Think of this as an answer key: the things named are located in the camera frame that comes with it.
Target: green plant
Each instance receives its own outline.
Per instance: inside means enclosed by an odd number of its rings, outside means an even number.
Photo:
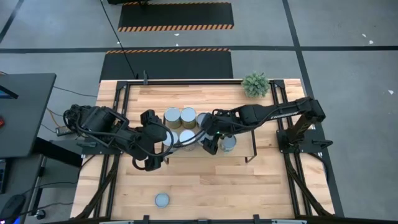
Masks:
[[[257,72],[246,76],[242,81],[242,86],[247,97],[265,97],[270,87],[264,73],[258,74]]]

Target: black desk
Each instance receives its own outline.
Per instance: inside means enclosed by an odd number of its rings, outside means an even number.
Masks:
[[[18,94],[18,99],[0,99],[5,125],[0,129],[0,158],[13,158],[6,193],[0,195],[0,209],[8,199],[40,185],[45,157],[80,167],[79,154],[37,137],[55,82],[54,73],[1,75],[0,85]],[[38,189],[26,193],[22,212],[35,210]]]

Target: concrete floor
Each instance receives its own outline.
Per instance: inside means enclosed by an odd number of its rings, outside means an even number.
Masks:
[[[125,47],[293,46],[282,0],[230,2],[233,30],[119,33],[119,37]],[[0,30],[17,3],[0,1]],[[116,26],[121,6],[104,4]],[[395,0],[289,0],[289,4],[301,46],[398,45]],[[0,36],[0,52],[83,47],[118,47],[99,0],[25,0],[4,38]],[[398,52],[313,51],[303,56],[315,98],[327,116],[326,138],[334,141],[329,151],[346,217],[398,220]],[[253,70],[270,78],[302,78],[294,51],[236,50],[231,57],[235,78]],[[58,87],[95,95],[103,59],[104,53],[0,54],[0,70],[54,72]],[[74,103],[93,105],[95,99],[53,90],[49,108],[62,113]],[[49,114],[43,124],[55,129]],[[58,139],[44,128],[39,136]],[[69,202],[73,195],[73,189],[46,190],[41,204]],[[30,217],[27,222],[66,220],[70,207],[47,211],[45,220]]]

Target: wooden table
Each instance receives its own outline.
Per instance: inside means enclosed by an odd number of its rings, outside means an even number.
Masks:
[[[299,79],[284,81],[289,101],[304,97]],[[98,106],[112,108],[116,83],[112,80],[101,82]],[[148,109],[155,110],[163,119],[170,106],[192,107],[202,113],[245,104],[274,104],[271,93],[265,98],[250,99],[240,85],[134,85],[128,102],[126,116],[132,127],[141,125],[139,115]],[[118,111],[122,112],[121,103]],[[260,218],[293,218],[284,159],[275,135],[277,128],[277,122],[270,121],[255,130],[257,157],[249,164],[241,157],[171,157],[169,165],[163,163],[160,169],[145,172],[135,169],[132,157],[123,154],[111,219],[142,220],[143,215],[150,215],[151,220],[252,219],[253,214],[259,214]],[[103,156],[96,156],[82,170],[71,217],[79,214],[96,192],[102,160]],[[301,154],[301,160],[309,190],[333,213],[322,163],[307,154]],[[159,209],[154,198],[161,192],[170,196],[170,204]],[[102,215],[107,195],[103,197]],[[297,195],[304,214],[301,193]]]

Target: hazard tape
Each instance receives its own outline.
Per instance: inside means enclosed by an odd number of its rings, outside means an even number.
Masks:
[[[166,52],[229,52],[230,49],[222,49],[222,48],[214,48],[214,49],[150,49],[150,50],[109,50],[105,54],[120,54],[120,53],[127,53],[127,54],[132,54],[132,53],[166,53]]]
[[[126,2],[123,6],[138,5],[138,2]],[[148,5],[171,5],[171,4],[231,4],[230,2],[175,2],[175,3],[147,3]]]
[[[140,26],[119,27],[119,32],[145,32],[145,31],[171,31],[171,30],[217,30],[232,29],[232,24],[210,24],[210,25],[174,25],[174,26]]]

